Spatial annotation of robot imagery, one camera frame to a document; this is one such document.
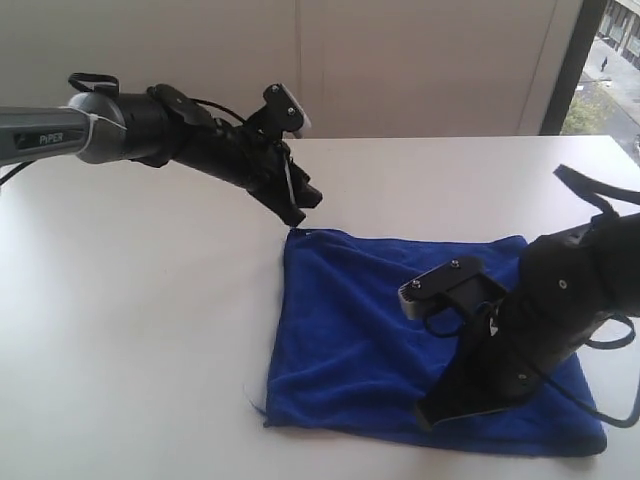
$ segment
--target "blue microfiber cloth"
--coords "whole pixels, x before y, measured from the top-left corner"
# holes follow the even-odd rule
[[[265,426],[338,430],[469,452],[587,456],[606,448],[599,421],[544,386],[527,405],[445,422],[428,433],[412,408],[451,359],[456,339],[438,339],[406,319],[397,289],[452,258],[484,259],[512,288],[521,237],[493,243],[361,239],[335,230],[292,230],[285,291],[267,382]],[[451,311],[435,319],[457,325]],[[593,405],[576,355],[553,378]]]

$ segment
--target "table surface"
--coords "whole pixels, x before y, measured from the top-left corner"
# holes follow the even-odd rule
[[[608,137],[292,141],[325,200],[306,227],[356,236],[529,240],[595,210],[559,163],[637,189]],[[620,207],[622,213],[632,211]],[[264,429],[287,229],[180,165],[42,161],[0,193],[0,478],[631,478],[640,426],[591,459],[523,459]],[[628,413],[640,349],[581,350]]]

